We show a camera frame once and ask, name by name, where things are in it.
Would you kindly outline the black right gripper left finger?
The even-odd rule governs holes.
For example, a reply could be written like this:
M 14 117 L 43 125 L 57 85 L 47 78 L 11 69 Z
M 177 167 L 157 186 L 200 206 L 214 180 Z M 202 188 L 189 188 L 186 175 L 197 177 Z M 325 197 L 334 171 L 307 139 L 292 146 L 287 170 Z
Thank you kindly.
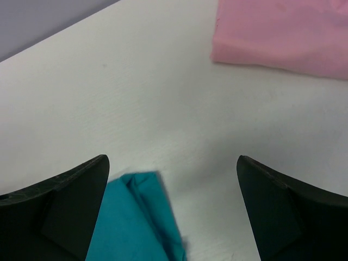
M 1 195 L 1 260 L 85 260 L 109 169 L 101 154 Z

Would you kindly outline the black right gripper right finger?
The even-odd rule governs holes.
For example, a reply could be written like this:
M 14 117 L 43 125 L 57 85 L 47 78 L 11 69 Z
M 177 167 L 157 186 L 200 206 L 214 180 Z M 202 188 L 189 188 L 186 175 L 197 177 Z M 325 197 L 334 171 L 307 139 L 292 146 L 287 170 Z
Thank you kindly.
M 347 260 L 347 197 L 248 157 L 237 176 L 261 260 Z

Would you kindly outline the teal t-shirt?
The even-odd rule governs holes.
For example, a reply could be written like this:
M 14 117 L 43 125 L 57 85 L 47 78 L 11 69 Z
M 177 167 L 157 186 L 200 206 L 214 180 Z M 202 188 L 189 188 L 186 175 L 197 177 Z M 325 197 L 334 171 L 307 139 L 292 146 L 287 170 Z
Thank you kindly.
M 107 184 L 86 259 L 187 259 L 159 173 L 128 173 Z

